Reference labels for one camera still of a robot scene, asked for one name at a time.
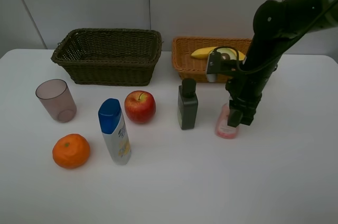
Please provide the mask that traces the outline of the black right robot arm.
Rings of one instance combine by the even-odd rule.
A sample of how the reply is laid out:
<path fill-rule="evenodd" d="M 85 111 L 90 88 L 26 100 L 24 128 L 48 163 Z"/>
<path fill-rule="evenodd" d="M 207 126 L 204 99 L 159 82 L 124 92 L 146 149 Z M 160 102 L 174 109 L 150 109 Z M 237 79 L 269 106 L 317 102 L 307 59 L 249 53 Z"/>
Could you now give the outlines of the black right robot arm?
<path fill-rule="evenodd" d="M 231 65 L 228 125 L 250 125 L 262 91 L 283 53 L 305 34 L 337 27 L 337 0 L 267 0 L 253 19 L 246 59 Z"/>

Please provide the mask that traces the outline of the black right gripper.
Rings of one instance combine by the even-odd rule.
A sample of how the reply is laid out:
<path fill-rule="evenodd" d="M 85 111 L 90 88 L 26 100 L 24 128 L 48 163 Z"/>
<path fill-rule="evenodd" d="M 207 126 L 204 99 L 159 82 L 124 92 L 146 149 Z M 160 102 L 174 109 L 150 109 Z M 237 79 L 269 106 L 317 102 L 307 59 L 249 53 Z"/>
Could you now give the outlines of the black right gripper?
<path fill-rule="evenodd" d="M 250 126 L 262 98 L 262 92 L 273 72 L 226 72 L 226 90 L 230 94 L 228 126 Z"/>

